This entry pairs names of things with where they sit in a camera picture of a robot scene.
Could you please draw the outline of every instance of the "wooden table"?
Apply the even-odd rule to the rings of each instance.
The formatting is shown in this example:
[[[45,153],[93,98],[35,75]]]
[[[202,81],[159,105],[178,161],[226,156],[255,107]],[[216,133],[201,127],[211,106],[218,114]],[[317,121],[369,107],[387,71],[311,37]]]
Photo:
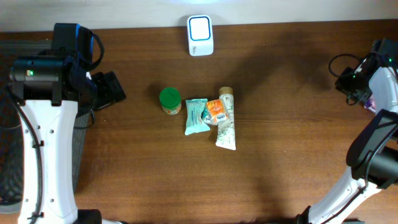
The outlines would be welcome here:
[[[215,51],[194,58],[186,28],[96,30],[127,94],[96,113],[86,135],[79,208],[131,223],[237,223],[294,217],[321,200],[345,170],[350,144],[372,119],[345,105],[327,70],[337,54],[366,55],[373,40],[398,40],[397,20],[215,26]],[[0,39],[51,39],[50,32]],[[336,61],[334,69],[355,66]],[[215,146],[216,128],[184,135],[187,111],[164,114],[159,93],[235,95],[237,150]],[[366,200],[352,218],[398,222],[398,187]],[[0,223],[17,215],[0,216]]]

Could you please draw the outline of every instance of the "jar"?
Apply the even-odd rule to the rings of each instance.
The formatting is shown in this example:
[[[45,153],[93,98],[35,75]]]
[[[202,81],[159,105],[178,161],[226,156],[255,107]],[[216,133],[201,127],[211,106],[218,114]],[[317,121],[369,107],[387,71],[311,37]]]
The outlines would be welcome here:
[[[160,103],[164,113],[168,115],[175,115],[181,110],[181,96],[178,90],[172,87],[167,87],[160,92]]]

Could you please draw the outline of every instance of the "white tube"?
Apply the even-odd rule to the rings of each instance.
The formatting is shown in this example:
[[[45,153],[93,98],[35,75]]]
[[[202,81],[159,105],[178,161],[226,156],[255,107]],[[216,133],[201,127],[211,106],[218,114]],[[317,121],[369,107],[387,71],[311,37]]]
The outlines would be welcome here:
[[[221,87],[220,100],[228,111],[229,119],[218,125],[216,146],[236,150],[233,89],[231,87]]]

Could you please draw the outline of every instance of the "teal packet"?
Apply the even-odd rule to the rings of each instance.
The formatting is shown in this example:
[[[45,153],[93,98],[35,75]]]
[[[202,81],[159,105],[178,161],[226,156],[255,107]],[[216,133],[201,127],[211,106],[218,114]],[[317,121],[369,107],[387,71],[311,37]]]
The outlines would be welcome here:
[[[185,102],[188,113],[185,135],[210,131],[210,127],[201,118],[201,114],[206,108],[207,99],[185,100]]]

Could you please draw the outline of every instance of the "green cap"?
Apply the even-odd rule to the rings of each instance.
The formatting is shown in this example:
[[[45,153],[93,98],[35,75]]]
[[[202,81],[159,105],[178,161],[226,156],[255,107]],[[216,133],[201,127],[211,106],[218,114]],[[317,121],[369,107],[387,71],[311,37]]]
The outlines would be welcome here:
[[[175,109],[181,103],[180,93],[172,87],[162,90],[159,99],[162,106],[170,110]]]

